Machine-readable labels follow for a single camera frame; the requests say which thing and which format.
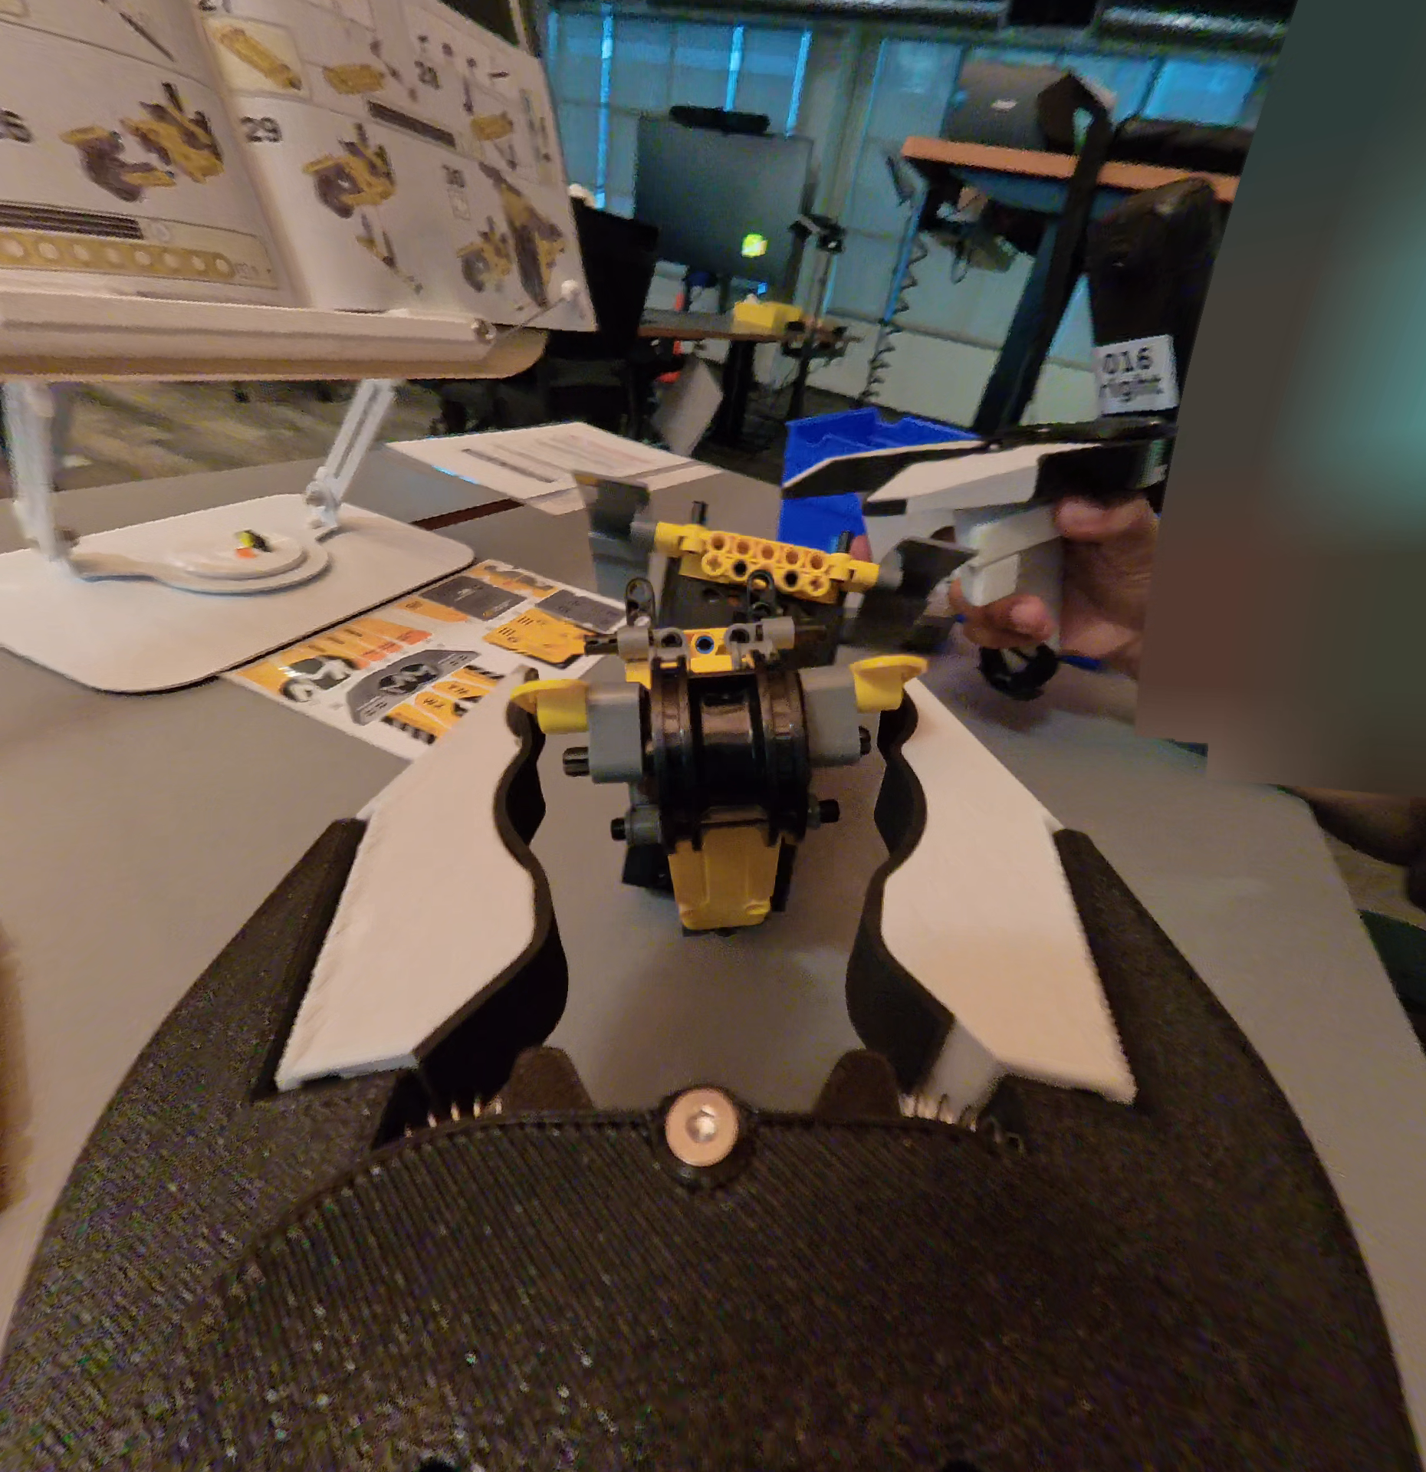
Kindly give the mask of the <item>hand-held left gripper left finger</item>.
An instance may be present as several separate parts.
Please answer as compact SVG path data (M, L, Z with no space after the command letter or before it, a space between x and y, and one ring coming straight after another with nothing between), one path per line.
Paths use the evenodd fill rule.
M365 815L345 896L274 1085L413 1070L501 1092L565 1007L543 825L539 724L501 681Z

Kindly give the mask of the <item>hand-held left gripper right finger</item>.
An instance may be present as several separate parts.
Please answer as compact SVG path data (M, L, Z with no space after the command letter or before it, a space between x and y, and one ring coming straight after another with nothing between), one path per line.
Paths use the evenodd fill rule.
M905 1108L1002 1081L1134 1106L1136 1081L1060 872L1058 821L921 681L880 715L873 875L845 979Z

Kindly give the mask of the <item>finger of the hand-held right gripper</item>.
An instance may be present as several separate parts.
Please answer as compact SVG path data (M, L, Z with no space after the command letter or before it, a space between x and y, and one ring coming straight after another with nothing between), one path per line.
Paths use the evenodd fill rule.
M927 446L829 455L811 462L810 471L785 479L782 499L877 494L905 466L914 466L927 461L1025 453L1025 446L1058 453L1058 446L1162 445L1162 440L1174 440L1174 416L1105 416L1105 418L1083 418L1083 422L1012 426L1012 430L980 436L980 440L942 440Z
M960 511L1049 506L1067 494L1112 506L1153 490L1162 479L1163 445L927 461L905 466L885 490L865 494L865 523L873 542L898 542L940 531Z

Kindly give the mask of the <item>printed paper sheet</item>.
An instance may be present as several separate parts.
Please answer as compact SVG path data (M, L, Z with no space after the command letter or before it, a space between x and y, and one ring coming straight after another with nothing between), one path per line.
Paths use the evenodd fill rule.
M577 474L660 490L717 471L592 422L398 440L388 453L543 511L571 504Z

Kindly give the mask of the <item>open building instruction booklet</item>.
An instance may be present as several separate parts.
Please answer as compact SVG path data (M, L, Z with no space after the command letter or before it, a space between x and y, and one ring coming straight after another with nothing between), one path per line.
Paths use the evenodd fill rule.
M0 284L592 334L519 4L0 0Z

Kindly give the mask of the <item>white book stand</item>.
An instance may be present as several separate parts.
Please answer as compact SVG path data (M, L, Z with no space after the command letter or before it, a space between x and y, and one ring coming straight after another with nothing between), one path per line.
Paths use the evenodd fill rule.
M24 549L0 556L0 648L98 692L167 692L229 674L367 612L470 562L461 542L347 506L347 486L416 372L501 379L543 354L522 325L208 306L135 292L0 284L0 384L12 511ZM258 494L91 540L57 511L57 384L98 378L358 379L328 461L297 494ZM274 549L234 556L258 531Z

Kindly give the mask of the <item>person's right forearm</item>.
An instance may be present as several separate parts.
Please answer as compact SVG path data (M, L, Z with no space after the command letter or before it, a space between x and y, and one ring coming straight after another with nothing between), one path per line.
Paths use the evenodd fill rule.
M1426 798L1288 786L1338 842L1396 863L1405 875L1405 904L1426 914Z

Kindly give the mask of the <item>orange grey sticker sheet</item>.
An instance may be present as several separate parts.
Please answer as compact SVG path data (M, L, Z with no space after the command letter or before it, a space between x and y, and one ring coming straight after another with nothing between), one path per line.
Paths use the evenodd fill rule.
M462 574L277 648L229 685L413 760L501 685L582 677L623 603L485 560Z

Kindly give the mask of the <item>black office chair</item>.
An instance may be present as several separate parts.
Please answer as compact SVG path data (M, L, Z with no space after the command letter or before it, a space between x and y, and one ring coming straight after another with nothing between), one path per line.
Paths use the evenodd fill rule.
M645 426L650 341L641 318L660 259L660 229L571 198L582 250L582 284L596 334L571 334L556 350L556 389L592 405L596 422Z

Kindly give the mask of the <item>person's right hand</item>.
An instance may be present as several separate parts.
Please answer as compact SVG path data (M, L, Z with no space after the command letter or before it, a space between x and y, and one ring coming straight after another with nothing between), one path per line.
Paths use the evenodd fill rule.
M973 648L1025 648L1055 641L1058 653L1103 660L1129 681L1140 677L1146 612L1157 549L1157 511L1136 494L1119 506L1060 499L1055 506L1060 540L1060 612L1038 599L1012 595L973 604L950 586L946 604Z

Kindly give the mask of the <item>yellow black brick toy vehicle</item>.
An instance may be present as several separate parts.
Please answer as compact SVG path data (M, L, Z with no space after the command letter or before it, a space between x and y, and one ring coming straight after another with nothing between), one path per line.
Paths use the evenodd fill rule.
M847 549L650 517L641 483L575 471L592 531L617 556L666 560L627 582L627 623L592 641L617 685L527 681L510 705L543 736L582 736L565 777L627 785L616 821L627 888L672 896L687 933L759 926L785 905L796 846L841 821L819 769L873 752L866 715L922 674L914 624L972 556L907 540L885 574Z

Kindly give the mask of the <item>white hanging sheet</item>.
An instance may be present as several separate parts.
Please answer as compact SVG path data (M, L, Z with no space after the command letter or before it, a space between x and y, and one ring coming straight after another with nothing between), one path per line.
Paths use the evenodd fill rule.
M722 413L722 399L726 399L722 368L701 356L687 356L680 372L660 392L650 426L658 430L666 453L692 461L696 445L704 440Z

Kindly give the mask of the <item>blue plastic bin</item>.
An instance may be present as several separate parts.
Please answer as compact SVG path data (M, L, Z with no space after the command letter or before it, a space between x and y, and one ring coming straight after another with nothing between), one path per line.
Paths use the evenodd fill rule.
M967 445L980 440L973 430L898 416L885 418L880 409L847 409L833 416L792 418L785 436L785 462L782 462L782 517L778 542L811 546L819 556L837 556L845 540L865 540L865 494L860 490L833 490L833 494L792 494L788 486L841 455L866 455L866 453L914 453L935 445Z

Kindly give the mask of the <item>dark office desk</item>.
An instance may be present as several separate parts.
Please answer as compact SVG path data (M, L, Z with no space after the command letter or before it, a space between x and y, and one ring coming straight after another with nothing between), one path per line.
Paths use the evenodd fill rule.
M726 343L726 368L722 368L722 409L715 416L715 445L717 446L741 446L745 440L745 416L752 399L757 379L757 350L771 343L788 359L796 359L796 379L788 392L785 422L803 416L810 379L816 359L841 359L852 350L852 334L833 320L792 320L782 327L759 327L750 320L737 320L734 313L680 313L680 310L654 310L637 325L641 341L666 341L666 343Z

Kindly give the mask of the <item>wooden top standing desk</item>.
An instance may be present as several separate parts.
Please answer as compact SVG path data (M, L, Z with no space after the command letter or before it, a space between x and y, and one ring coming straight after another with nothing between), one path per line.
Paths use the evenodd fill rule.
M930 214L940 193L960 193L960 188L973 188L1005 209L1041 219L1034 268L972 416L972 430L980 436L997 436L1022 422L1058 325L1083 283L1084 227L1092 214L1112 209L1129 193L1177 181L1203 181L1226 209L1237 202L1237 173L1105 160L1105 152L1108 128L1103 120L1088 124L1088 140L1076 160L956 140L905 143L905 161L922 178L921 222Z

